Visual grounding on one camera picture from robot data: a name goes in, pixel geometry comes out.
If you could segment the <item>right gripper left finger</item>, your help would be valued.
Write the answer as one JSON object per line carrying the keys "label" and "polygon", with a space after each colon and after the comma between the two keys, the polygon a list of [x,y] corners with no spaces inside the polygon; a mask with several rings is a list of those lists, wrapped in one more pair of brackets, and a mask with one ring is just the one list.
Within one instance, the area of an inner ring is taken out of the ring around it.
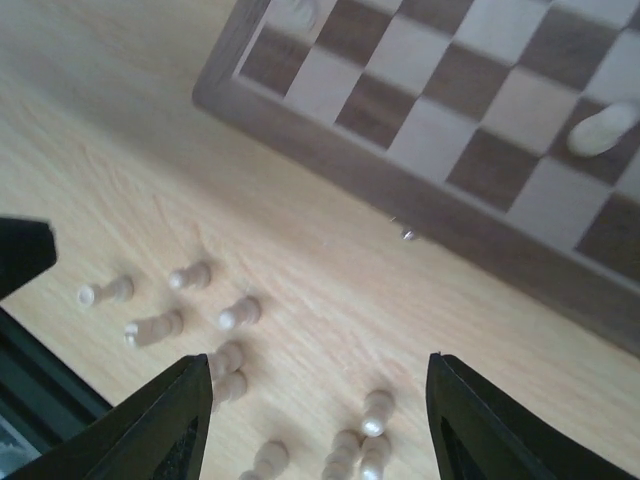
{"label": "right gripper left finger", "polygon": [[168,367],[11,479],[197,479],[212,412],[205,354]]}

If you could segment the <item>light chess pawn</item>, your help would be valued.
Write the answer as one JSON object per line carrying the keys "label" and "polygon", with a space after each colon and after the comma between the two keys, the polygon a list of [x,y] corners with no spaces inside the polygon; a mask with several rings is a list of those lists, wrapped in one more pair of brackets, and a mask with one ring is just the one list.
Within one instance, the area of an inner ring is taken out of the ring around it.
{"label": "light chess pawn", "polygon": [[286,28],[309,31],[314,27],[318,16],[316,0],[283,0],[277,6],[279,19]]}
{"label": "light chess pawn", "polygon": [[639,105],[611,104],[579,122],[567,137],[569,151],[579,157],[595,157],[611,148],[639,122]]}

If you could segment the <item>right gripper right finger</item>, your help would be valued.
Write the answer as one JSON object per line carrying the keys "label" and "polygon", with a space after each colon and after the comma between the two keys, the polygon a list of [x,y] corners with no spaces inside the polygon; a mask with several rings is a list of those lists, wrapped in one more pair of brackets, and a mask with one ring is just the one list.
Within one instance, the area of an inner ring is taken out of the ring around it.
{"label": "right gripper right finger", "polygon": [[442,479],[631,479],[454,355],[429,357],[426,410]]}

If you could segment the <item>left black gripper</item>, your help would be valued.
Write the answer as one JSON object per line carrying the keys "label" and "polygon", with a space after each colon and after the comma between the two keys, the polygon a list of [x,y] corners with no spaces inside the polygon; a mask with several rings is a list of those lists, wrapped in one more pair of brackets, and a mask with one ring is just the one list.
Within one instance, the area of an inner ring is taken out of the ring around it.
{"label": "left black gripper", "polygon": [[1,299],[55,263],[55,236],[49,223],[24,218],[1,218]]}

